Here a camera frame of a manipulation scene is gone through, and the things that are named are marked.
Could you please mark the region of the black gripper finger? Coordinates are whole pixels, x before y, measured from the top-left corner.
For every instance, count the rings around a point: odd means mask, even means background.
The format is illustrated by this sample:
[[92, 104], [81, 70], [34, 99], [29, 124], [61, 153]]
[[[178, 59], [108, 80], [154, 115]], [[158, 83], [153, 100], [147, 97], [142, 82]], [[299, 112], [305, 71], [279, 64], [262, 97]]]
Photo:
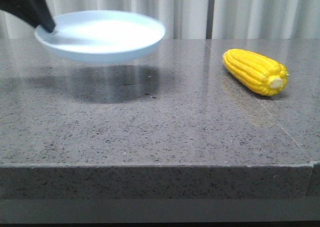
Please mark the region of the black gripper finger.
[[0, 0], [0, 9], [36, 28], [42, 26], [48, 33], [56, 27], [46, 0]]

